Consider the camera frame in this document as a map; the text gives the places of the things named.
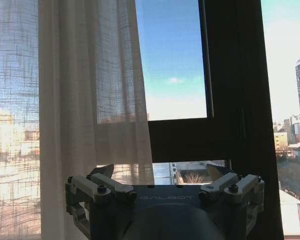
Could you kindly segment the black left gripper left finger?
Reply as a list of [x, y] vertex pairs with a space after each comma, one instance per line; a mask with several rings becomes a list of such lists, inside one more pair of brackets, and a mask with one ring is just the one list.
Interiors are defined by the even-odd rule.
[[64, 184], [66, 212], [73, 217], [75, 226], [83, 234], [91, 232], [91, 224], [86, 217], [90, 203], [107, 204], [112, 199], [126, 204], [136, 201], [137, 193], [132, 185], [112, 179], [114, 168], [113, 164], [96, 167], [85, 177], [68, 177]]

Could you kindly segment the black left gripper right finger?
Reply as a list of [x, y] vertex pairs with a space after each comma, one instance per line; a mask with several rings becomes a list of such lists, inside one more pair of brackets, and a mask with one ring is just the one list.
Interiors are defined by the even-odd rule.
[[265, 182], [224, 166], [207, 164], [206, 169], [212, 182], [198, 192], [204, 211], [220, 232], [250, 232], [264, 210]]

